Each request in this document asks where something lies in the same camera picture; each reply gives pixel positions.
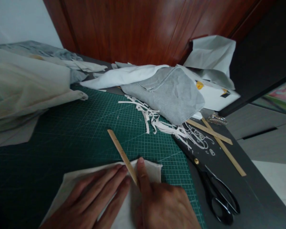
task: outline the white wall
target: white wall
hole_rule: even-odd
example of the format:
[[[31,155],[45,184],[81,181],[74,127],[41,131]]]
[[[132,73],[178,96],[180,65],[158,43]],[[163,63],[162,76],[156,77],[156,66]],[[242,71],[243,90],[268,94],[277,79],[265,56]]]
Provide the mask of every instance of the white wall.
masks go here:
[[[286,205],[286,164],[252,161]]]
[[[26,40],[62,48],[42,0],[0,0],[0,44]]]

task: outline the fingernail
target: fingernail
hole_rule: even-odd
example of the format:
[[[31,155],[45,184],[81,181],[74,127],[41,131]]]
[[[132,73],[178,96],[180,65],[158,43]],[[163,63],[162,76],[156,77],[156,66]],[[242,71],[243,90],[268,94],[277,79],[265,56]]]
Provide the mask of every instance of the fingernail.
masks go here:
[[[138,163],[143,163],[144,162],[144,159],[142,158],[142,157],[140,157],[139,159],[138,159]]]

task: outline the scissors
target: scissors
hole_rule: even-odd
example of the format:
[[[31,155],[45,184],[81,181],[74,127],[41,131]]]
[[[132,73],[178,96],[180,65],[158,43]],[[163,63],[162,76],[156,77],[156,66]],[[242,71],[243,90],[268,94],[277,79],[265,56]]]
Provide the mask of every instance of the scissors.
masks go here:
[[[220,222],[231,225],[234,220],[233,215],[238,215],[241,212],[237,199],[231,190],[205,164],[199,161],[182,141],[176,136],[172,136],[179,148],[196,167],[211,211]]]

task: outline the white box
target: white box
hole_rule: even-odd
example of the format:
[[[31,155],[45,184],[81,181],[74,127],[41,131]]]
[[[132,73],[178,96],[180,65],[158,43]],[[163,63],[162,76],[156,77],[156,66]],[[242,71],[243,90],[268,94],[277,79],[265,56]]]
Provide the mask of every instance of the white box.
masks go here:
[[[227,90],[218,84],[202,79],[196,73],[182,65],[177,65],[196,83],[199,92],[203,95],[206,104],[204,108],[220,111],[241,96],[234,90]]]

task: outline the crumpled paper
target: crumpled paper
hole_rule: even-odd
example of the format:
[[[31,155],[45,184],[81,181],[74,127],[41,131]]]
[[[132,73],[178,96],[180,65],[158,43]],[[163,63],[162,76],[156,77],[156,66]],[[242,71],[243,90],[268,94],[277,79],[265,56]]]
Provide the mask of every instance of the crumpled paper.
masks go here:
[[[192,43],[193,51],[183,66],[202,69],[195,71],[201,78],[234,90],[229,67],[236,42],[215,35],[194,39]]]

